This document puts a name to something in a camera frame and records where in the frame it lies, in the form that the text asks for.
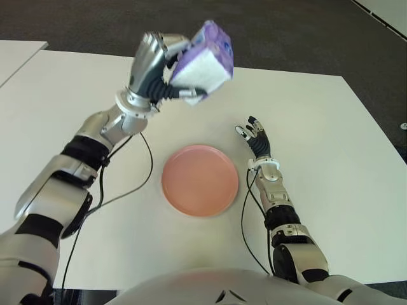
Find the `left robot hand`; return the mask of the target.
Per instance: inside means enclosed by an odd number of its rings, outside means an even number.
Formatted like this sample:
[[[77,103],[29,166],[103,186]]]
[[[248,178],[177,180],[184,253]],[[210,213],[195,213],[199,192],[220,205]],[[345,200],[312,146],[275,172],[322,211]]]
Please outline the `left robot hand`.
[[[165,68],[171,68],[189,46],[189,39],[180,34],[145,32],[134,57],[128,89],[154,103],[163,99],[205,97],[207,92],[202,88],[172,86],[163,79]]]

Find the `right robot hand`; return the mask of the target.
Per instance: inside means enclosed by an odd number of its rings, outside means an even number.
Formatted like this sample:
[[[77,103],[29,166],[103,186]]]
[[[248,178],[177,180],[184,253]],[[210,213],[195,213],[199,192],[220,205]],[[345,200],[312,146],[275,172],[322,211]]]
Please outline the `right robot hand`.
[[[237,125],[235,131],[244,138],[256,158],[270,157],[270,142],[262,124],[253,116],[247,121],[248,125],[245,127]]]

